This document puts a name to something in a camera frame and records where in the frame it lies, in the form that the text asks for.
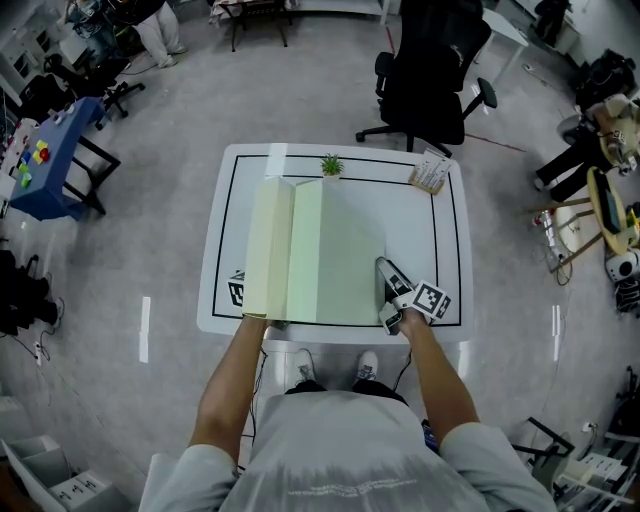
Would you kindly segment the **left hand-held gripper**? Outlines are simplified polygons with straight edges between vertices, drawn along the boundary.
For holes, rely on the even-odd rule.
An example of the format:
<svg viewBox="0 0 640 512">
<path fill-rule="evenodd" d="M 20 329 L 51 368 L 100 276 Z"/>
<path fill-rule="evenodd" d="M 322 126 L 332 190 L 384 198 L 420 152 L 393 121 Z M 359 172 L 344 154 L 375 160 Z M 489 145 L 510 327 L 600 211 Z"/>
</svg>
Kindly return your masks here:
<svg viewBox="0 0 640 512">
<path fill-rule="evenodd" d="M 244 280 L 245 280 L 245 272 L 241 270 L 237 270 L 228 280 L 228 290 L 230 295 L 230 300 L 233 306 L 242 309 L 244 302 Z M 269 326 L 280 330 L 285 331 L 290 325 L 289 321 L 286 320 L 270 320 Z"/>
</svg>

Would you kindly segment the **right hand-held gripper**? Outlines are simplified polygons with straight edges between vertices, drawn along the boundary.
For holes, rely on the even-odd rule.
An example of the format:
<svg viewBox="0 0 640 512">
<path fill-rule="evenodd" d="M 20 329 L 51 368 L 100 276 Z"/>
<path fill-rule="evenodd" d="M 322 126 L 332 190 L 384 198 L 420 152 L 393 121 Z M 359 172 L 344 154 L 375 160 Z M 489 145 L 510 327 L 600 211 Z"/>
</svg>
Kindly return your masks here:
<svg viewBox="0 0 640 512">
<path fill-rule="evenodd" d="M 451 304 L 451 298 L 444 290 L 425 280 L 412 284 L 385 257 L 377 258 L 376 267 L 385 284 L 385 303 L 379 311 L 379 320 L 388 335 L 400 332 L 400 323 L 407 309 L 416 310 L 431 321 L 444 317 Z"/>
</svg>

